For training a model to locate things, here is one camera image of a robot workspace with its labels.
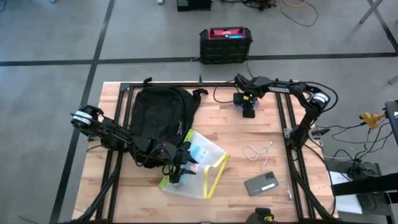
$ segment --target wooden table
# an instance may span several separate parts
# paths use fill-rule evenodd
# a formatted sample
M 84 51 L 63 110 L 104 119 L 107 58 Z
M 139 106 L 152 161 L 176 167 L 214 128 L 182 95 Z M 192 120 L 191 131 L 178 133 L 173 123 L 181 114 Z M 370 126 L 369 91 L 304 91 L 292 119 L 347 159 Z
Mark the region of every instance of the wooden table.
M 241 111 L 234 109 L 232 103 L 215 102 L 214 88 L 207 89 L 209 95 L 202 95 L 193 128 L 231 156 L 213 197 L 209 200 L 199 200 L 160 191 L 160 168 L 136 167 L 130 154 L 126 153 L 119 181 L 114 222 L 244 222 L 256 207 L 270 208 L 279 222 L 297 220 L 294 201 L 289 200 L 284 183 L 255 197 L 249 197 L 243 184 L 245 180 L 260 174 L 265 155 L 260 156 L 258 161 L 250 161 L 243 154 L 242 147 L 250 145 L 257 149 L 273 141 L 264 171 L 273 171 L 278 180 L 287 181 L 290 189 L 292 188 L 275 94 L 267 94 L 261 99 L 256 118 L 247 119 L 242 118 Z M 103 109 L 105 116 L 114 116 L 118 91 L 119 83 L 104 83 L 98 106 Z M 219 101 L 229 101 L 232 99 L 232 92 L 235 91 L 229 87 L 218 88 L 216 98 Z M 126 98 L 125 94 L 120 124 L 124 117 Z M 305 114 L 304 109 L 294 97 L 292 103 L 299 122 Z M 288 119 L 285 101 L 284 108 Z M 98 144 L 99 142 L 93 142 L 90 147 Z M 309 141 L 307 144 L 322 154 L 312 142 Z M 87 154 L 73 218 L 79 217 L 82 214 L 81 210 L 86 210 L 99 192 L 106 153 L 106 150 L 97 148 Z M 114 153 L 113 162 L 116 161 L 116 154 Z M 330 212 L 333 196 L 326 169 L 322 161 L 305 147 L 303 156 L 311 190 Z M 304 214 L 308 216 L 303 192 L 301 195 Z M 110 191 L 105 200 L 104 217 L 108 211 L 109 198 Z

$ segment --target yellow cable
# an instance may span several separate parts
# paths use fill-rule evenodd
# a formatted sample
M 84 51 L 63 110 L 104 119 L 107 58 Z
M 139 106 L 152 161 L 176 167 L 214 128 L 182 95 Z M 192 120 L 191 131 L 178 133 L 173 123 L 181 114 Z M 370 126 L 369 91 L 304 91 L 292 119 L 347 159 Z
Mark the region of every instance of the yellow cable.
M 301 5 L 293 5 L 291 3 L 288 3 L 286 0 L 282 0 L 286 5 L 291 6 L 291 7 L 303 7 L 305 5 L 305 3 L 307 3 L 307 0 L 303 1 L 303 4 Z

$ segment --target black storage crate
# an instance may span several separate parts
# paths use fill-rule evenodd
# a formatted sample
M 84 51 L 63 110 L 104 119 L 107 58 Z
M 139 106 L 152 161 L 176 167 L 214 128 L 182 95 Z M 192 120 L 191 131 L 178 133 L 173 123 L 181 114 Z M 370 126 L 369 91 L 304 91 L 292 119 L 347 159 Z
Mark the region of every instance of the black storage crate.
M 242 63 L 248 59 L 251 31 L 245 27 L 212 28 L 213 30 L 241 29 L 243 39 L 209 39 L 209 31 L 200 33 L 200 60 L 204 64 Z

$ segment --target black backpack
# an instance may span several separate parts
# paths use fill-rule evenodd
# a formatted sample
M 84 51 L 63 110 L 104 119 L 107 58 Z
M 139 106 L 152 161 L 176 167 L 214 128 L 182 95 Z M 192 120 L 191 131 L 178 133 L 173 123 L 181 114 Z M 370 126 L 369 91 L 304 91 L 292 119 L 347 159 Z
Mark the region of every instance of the black backpack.
M 139 137 L 152 140 L 152 145 L 169 142 L 180 147 L 192 127 L 193 117 L 200 104 L 200 94 L 207 90 L 197 89 L 191 95 L 177 86 L 150 86 L 144 81 L 144 88 L 137 93 L 132 110 L 130 131 Z M 143 163 L 146 156 L 131 153 L 136 162 Z M 147 159 L 144 167 L 164 166 L 162 161 Z

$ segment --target gray smartphone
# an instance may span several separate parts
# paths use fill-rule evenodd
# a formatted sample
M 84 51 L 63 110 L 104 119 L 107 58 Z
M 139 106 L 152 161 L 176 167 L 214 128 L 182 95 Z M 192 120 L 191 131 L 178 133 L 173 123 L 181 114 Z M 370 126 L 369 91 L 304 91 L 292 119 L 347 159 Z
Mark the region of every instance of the gray smartphone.
M 244 182 L 250 196 L 255 196 L 279 185 L 273 172 L 261 174 Z

